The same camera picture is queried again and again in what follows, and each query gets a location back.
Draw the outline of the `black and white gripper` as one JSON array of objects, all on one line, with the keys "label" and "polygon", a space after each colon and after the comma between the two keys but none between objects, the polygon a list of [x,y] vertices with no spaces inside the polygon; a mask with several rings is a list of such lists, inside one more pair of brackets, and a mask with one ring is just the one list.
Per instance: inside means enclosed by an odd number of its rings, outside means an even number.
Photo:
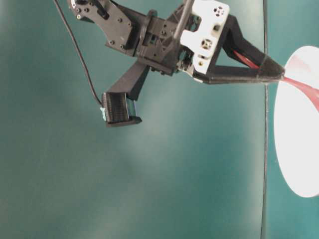
[{"label": "black and white gripper", "polygon": [[[181,71],[206,84],[271,83],[285,69],[246,40],[230,7],[216,0],[186,0],[168,19],[150,11],[143,17],[136,57],[164,75]],[[248,67],[216,66],[218,44],[226,54]]]}]

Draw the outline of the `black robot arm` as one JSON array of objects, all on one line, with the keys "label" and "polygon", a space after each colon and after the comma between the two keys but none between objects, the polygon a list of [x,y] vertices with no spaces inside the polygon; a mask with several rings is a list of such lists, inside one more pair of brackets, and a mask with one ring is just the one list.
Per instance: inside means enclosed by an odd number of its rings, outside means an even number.
[{"label": "black robot arm", "polygon": [[163,75],[184,72],[206,84],[270,83],[284,68],[247,41],[229,5],[185,0],[167,18],[113,0],[70,0],[78,20],[96,24],[106,46]]}]

